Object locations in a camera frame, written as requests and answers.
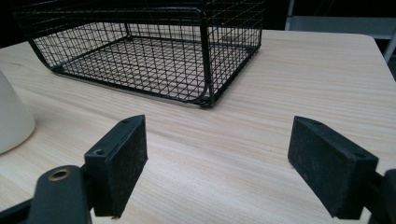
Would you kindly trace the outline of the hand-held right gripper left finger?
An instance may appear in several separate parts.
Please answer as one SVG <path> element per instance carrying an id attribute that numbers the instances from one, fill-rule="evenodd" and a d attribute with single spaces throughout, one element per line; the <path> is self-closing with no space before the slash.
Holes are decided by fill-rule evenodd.
<path id="1" fill-rule="evenodd" d="M 148 160 L 146 117 L 123 119 L 84 155 L 98 217 L 121 217 Z"/>

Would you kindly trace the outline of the white cup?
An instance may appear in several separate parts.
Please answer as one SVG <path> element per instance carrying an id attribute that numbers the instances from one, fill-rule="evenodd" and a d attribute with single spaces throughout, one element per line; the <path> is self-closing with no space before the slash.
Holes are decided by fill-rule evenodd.
<path id="1" fill-rule="evenodd" d="M 0 154 L 26 140 L 35 129 L 35 120 L 0 70 Z"/>

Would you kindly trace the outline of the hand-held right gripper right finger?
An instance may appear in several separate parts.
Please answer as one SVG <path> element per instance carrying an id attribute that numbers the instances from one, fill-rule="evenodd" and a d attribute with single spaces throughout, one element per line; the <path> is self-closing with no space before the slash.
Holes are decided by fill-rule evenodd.
<path id="1" fill-rule="evenodd" d="M 358 219 L 378 157 L 325 124 L 294 118 L 288 160 L 332 217 Z"/>

